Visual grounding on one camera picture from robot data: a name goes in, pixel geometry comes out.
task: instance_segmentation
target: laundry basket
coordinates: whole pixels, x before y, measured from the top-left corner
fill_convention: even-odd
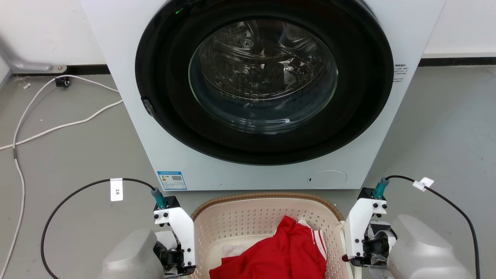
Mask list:
[[[223,246],[246,245],[274,235],[285,216],[304,219],[313,230],[323,230],[326,279],[353,279],[345,254],[344,219],[329,201],[310,194],[254,193],[213,199],[200,205],[191,218],[199,239],[196,270],[188,278],[209,279],[209,270],[221,264]]]

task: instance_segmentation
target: white wall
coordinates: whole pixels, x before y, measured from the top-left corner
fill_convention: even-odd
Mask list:
[[[495,0],[446,0],[424,58],[496,57],[495,26]]]
[[[31,62],[105,64],[79,0],[0,0],[0,36]]]
[[[496,56],[495,15],[495,0],[447,0],[424,57]],[[105,63],[79,0],[0,1],[0,36],[32,62]]]

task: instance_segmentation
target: concrete floor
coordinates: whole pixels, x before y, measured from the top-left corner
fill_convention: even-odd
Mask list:
[[[398,111],[364,185],[375,186],[385,175],[420,180],[435,187],[472,218],[481,245],[483,278],[494,274],[496,221],[496,67],[422,68]],[[110,76],[89,76],[115,88]],[[48,77],[18,78],[0,91],[0,146],[11,144],[17,122]],[[28,89],[23,86],[31,83]],[[120,99],[117,93],[73,80],[69,88],[50,85],[27,115],[18,139],[85,119]],[[92,121],[64,128],[18,147],[26,181],[26,207],[6,279],[48,279],[40,259],[43,226],[55,206],[74,190],[105,178],[158,181],[124,105]],[[46,257],[60,278],[95,278],[103,258],[132,231],[150,227],[154,201],[147,188],[124,186],[122,202],[109,201],[109,186],[91,187],[74,196],[54,217],[47,232]],[[347,215],[355,190],[301,191],[323,196]],[[242,191],[174,192],[191,213],[208,199]],[[3,265],[20,210],[21,183],[11,149],[0,151],[0,263]],[[473,270],[470,231],[464,219],[444,202],[394,181],[386,190],[388,216],[407,213],[420,218],[455,247],[461,262]]]

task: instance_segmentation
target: product label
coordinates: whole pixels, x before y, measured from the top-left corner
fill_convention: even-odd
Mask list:
[[[180,171],[157,171],[158,179],[164,190],[187,190],[186,182]]]
[[[403,82],[407,73],[408,66],[406,66],[406,64],[394,64],[393,82]]]

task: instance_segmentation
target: red clothing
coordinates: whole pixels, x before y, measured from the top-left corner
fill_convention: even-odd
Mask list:
[[[323,279],[326,260],[313,242],[313,231],[284,216],[273,237],[237,257],[222,259],[211,279]]]

